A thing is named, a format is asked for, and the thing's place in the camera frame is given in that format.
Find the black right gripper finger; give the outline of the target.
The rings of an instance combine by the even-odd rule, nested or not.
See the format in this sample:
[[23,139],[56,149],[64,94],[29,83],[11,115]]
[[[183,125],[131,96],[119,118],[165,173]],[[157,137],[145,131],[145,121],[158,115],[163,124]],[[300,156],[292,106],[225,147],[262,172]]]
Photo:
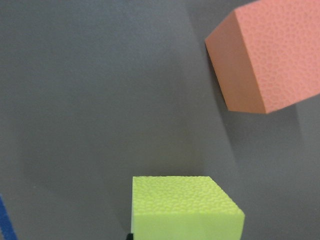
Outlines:
[[134,234],[133,233],[129,233],[127,236],[126,236],[126,240],[133,240],[134,239]]

